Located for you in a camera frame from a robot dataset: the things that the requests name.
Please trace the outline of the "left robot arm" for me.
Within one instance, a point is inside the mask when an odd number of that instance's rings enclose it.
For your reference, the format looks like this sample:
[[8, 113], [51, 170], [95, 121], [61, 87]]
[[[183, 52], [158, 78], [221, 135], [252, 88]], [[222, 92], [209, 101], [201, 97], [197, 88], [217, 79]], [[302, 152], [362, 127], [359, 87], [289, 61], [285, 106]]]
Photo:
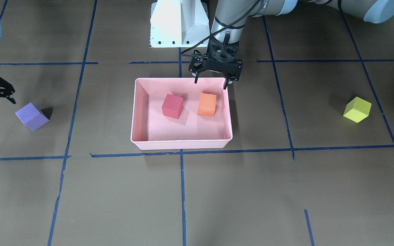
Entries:
[[[224, 75], [223, 88], [238, 81], [243, 62], [237, 59], [239, 41], [249, 17], [265, 15], [284, 15], [290, 13], [299, 3], [298, 0], [219, 0], [214, 15], [206, 53], [196, 49], [196, 45], [180, 53], [187, 56], [188, 70], [195, 76], [195, 83], [201, 73], [209, 70]], [[315, 0], [316, 5], [332, 7], [365, 22], [380, 24], [394, 16], [394, 0]]]

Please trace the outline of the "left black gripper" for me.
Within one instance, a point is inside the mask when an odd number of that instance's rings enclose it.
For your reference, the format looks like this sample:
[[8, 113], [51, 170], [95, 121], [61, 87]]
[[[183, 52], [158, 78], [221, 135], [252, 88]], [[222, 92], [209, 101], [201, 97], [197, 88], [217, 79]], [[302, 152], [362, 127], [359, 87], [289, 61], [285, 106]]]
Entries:
[[204, 71], [210, 70], [222, 73], [225, 77], [223, 89], [226, 90], [233, 81], [238, 81], [242, 72], [243, 62], [237, 59], [239, 41], [225, 43], [211, 37], [205, 54], [194, 50], [191, 54], [188, 70], [194, 74], [194, 84]]

